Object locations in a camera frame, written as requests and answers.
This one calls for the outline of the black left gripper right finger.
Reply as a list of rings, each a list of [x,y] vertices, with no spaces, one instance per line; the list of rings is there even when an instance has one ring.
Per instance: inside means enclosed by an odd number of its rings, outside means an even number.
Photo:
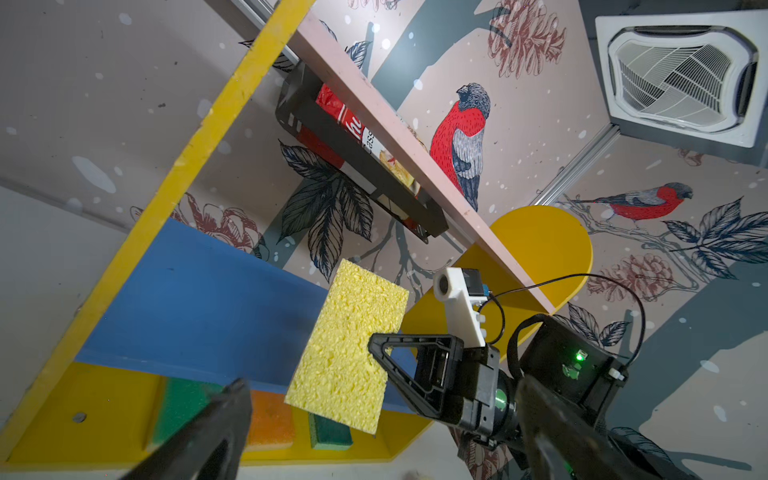
[[[533,479],[651,479],[531,376],[516,392],[517,414]]]

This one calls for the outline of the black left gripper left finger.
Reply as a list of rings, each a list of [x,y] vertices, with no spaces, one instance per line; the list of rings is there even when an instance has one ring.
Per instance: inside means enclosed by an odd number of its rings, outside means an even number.
[[[245,450],[253,408],[246,380],[239,378],[125,479],[234,479]]]

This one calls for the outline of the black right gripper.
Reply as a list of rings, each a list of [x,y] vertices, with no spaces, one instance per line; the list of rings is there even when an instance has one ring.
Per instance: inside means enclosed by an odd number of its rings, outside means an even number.
[[[454,335],[374,333],[368,351],[406,404],[458,434],[459,445],[520,447],[516,383],[493,347],[465,348]]]

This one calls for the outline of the light green foam sponge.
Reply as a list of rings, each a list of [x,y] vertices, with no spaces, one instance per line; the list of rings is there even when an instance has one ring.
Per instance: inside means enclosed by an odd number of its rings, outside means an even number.
[[[145,439],[152,452],[186,425],[223,386],[194,380],[163,377],[155,395]]]

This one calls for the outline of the orange foam sponge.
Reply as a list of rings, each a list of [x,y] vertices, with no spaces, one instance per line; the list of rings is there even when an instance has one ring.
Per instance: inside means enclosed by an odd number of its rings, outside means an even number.
[[[252,415],[246,440],[246,452],[291,448],[295,440],[292,408],[281,394],[250,392]]]

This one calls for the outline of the yellow cellulose sponge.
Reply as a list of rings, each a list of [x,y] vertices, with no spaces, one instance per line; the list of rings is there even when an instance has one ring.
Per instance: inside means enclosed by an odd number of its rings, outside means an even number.
[[[341,261],[285,403],[374,434],[388,376],[368,344],[374,334],[400,330],[408,298],[406,289]]]

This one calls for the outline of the dark green scouring sponge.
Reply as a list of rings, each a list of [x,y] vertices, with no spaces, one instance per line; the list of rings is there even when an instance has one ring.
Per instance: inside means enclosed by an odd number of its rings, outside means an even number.
[[[351,429],[315,414],[309,414],[310,444],[314,450],[346,451],[353,445]]]

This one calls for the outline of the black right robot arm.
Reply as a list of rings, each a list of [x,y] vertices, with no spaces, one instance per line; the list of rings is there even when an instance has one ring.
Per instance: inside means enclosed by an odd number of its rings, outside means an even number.
[[[525,352],[468,346],[454,335],[381,334],[368,350],[419,416],[457,429],[459,448],[507,447],[533,479],[685,479],[664,453],[608,430],[628,368],[555,318]]]

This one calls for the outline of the white ceiling air vent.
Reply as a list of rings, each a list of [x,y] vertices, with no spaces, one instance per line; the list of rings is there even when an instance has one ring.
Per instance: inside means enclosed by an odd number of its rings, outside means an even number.
[[[595,18],[612,118],[752,148],[767,102],[764,9]]]

